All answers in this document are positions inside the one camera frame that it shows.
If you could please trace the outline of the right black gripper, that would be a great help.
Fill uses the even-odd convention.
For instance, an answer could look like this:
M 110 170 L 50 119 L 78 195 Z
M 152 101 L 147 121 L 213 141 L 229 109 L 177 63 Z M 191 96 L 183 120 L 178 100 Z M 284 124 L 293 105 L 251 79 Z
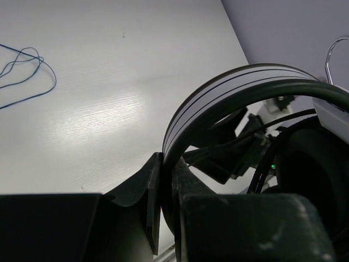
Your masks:
M 247 107 L 243 107 L 228 115 L 209 129 L 210 135 L 217 141 L 236 138 L 235 130 L 247 112 Z M 268 174 L 273 172 L 270 146 L 274 141 L 275 137 L 263 130 L 253 130 L 217 149 L 200 148 L 185 152 L 183 158 L 189 166 L 221 184 L 230 178 L 236 180 L 254 168 L 249 188 L 262 188 Z

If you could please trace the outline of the white black headphones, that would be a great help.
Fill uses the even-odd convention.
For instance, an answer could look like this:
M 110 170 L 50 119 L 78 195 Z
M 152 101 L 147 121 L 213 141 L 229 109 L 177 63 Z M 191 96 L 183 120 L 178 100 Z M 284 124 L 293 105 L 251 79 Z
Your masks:
M 289 65 L 246 65 L 214 77 L 183 102 L 162 146 L 162 210 L 171 230 L 171 173 L 180 157 L 200 148 L 217 149 L 253 130 L 275 137 L 273 172 L 262 188 L 248 187 L 246 193 L 301 195 L 316 207 L 332 238 L 348 229 L 348 90 L 334 85 L 329 63 L 324 66 L 326 82 Z M 217 141 L 210 135 L 209 129 L 233 112 L 275 98 L 280 98 L 280 110 L 290 105 L 293 113 L 267 124 L 250 114 L 236 138 Z

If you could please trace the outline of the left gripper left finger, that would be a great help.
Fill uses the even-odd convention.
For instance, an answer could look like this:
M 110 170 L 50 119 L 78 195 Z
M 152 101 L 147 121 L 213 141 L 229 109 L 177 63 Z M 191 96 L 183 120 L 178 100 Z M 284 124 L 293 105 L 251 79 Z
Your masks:
M 154 153 L 144 166 L 116 188 L 104 194 L 124 209 L 136 208 L 141 227 L 154 255 L 159 249 L 160 173 L 163 154 Z

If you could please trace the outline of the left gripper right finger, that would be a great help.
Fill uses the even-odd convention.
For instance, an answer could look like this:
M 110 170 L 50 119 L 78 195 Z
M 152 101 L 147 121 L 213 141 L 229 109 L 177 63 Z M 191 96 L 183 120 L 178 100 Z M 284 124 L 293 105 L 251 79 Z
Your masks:
M 180 157 L 172 170 L 173 230 L 176 260 L 182 261 L 182 222 L 181 208 L 186 195 L 215 195 L 206 184 L 194 175 L 183 157 Z

